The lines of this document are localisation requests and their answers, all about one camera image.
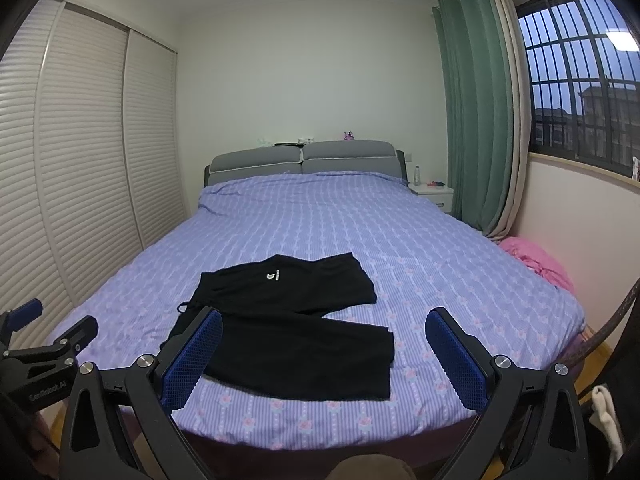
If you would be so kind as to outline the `clear water bottle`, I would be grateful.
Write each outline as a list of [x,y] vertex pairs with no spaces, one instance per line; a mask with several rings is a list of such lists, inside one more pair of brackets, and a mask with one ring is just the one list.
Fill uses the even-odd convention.
[[413,184],[416,186],[421,185],[421,171],[418,165],[414,166],[413,169]]

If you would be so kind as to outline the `beige curtain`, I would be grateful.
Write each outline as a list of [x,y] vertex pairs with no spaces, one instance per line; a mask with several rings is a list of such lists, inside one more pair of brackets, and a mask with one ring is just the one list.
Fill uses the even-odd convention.
[[527,157],[532,131],[533,110],[530,104],[530,78],[524,42],[513,0],[494,0],[497,18],[501,26],[501,41],[506,51],[506,67],[509,70],[508,89],[511,92],[510,140],[512,141],[509,186],[506,200],[497,224],[488,237],[494,242],[506,238],[514,227],[520,210],[527,176]]

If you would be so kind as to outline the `white louvered wardrobe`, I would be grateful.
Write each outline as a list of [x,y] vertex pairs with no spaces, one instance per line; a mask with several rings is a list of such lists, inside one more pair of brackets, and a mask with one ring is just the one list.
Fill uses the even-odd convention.
[[186,218],[177,55],[119,22],[39,0],[1,61],[1,307],[42,344]]

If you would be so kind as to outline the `barred window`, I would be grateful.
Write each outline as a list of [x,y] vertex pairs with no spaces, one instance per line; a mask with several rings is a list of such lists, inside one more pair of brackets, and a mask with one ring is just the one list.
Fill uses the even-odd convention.
[[532,152],[639,177],[639,40],[612,0],[516,8],[529,69]]

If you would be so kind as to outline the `white nightstand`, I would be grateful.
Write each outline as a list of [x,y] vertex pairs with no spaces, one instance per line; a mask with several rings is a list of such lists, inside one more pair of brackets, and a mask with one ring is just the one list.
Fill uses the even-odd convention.
[[431,185],[431,183],[409,184],[411,192],[430,200],[440,211],[451,214],[454,190],[446,185]]

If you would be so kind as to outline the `grey padded headboard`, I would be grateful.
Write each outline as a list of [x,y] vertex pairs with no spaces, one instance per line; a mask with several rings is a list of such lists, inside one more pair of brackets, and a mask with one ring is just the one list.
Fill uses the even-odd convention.
[[405,154],[377,140],[278,144],[216,156],[204,169],[204,188],[221,182],[273,174],[327,171],[374,172],[408,183]]

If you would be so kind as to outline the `purple floral bed sheet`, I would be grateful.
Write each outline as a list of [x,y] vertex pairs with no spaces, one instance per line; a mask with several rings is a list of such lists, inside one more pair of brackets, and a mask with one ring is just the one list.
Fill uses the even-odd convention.
[[179,427],[227,444],[323,450],[469,415],[428,344],[445,308],[495,354],[551,364],[584,329],[575,297],[384,174],[280,174],[204,188],[196,214],[70,312],[101,368],[155,353],[199,307],[224,336]]

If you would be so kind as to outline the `green curtain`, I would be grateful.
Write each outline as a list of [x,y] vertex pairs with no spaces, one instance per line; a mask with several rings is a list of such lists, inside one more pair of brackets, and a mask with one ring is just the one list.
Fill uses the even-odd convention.
[[511,92],[494,0],[438,0],[452,214],[488,237],[506,200]]

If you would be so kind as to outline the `black pants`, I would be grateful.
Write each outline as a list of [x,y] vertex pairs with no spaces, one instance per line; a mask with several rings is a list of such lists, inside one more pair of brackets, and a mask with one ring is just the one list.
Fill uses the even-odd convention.
[[281,400],[384,401],[393,333],[332,316],[376,300],[373,282],[350,252],[314,261],[274,255],[202,273],[169,335],[182,334],[202,309],[214,308],[222,336],[205,376]]

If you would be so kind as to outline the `pink blanket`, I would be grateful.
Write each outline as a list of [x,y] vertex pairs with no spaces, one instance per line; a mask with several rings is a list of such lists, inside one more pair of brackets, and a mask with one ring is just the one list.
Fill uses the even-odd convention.
[[552,285],[574,295],[574,284],[562,264],[535,243],[518,236],[509,236],[498,246]]

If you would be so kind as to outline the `white cloth at right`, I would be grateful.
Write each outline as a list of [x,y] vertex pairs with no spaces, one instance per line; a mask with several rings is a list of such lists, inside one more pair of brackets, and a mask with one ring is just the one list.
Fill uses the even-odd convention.
[[620,422],[616,416],[612,394],[605,385],[595,386],[591,390],[592,415],[590,424],[599,429],[608,442],[610,456],[608,456],[608,469],[612,469],[622,458],[626,445]]

